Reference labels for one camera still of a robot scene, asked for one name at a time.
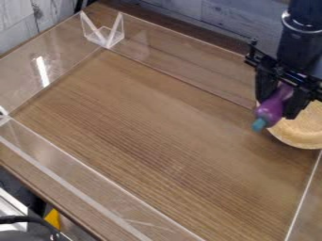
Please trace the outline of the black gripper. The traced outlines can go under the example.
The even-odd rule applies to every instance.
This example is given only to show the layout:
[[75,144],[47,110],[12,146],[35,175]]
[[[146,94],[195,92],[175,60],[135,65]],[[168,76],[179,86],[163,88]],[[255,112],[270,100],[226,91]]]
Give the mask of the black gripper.
[[278,84],[291,86],[283,115],[294,120],[311,101],[322,102],[322,31],[283,28],[275,53],[263,51],[257,40],[249,45],[246,64],[255,70],[255,98],[262,103]]

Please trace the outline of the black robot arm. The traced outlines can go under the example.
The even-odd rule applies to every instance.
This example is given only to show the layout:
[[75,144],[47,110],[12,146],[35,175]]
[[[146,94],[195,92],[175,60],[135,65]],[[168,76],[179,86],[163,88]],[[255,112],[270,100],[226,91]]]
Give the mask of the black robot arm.
[[294,120],[313,101],[322,102],[322,0],[290,0],[274,55],[249,45],[246,64],[255,69],[258,120],[273,126]]

